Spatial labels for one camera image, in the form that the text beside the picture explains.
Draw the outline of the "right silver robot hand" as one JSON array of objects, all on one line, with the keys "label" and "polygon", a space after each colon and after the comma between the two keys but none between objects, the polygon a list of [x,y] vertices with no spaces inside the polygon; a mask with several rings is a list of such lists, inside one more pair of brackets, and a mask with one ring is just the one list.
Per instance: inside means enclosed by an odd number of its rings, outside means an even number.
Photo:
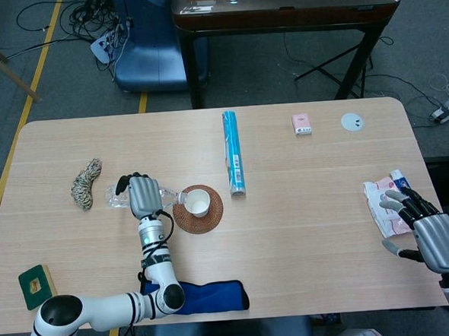
[{"label": "right silver robot hand", "polygon": [[398,257],[425,263],[432,272],[449,273],[449,216],[408,187],[401,192],[387,190],[385,195],[389,199],[379,205],[398,213],[411,229],[418,248],[402,249],[386,239],[383,246]]}]

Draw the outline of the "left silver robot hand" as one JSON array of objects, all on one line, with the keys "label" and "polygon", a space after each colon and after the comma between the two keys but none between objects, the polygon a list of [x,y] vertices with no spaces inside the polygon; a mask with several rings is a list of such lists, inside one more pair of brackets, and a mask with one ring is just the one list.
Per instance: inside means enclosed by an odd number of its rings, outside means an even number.
[{"label": "left silver robot hand", "polygon": [[155,216],[163,208],[158,181],[147,174],[134,172],[121,176],[116,185],[116,195],[129,190],[129,204],[134,217],[139,220]]}]

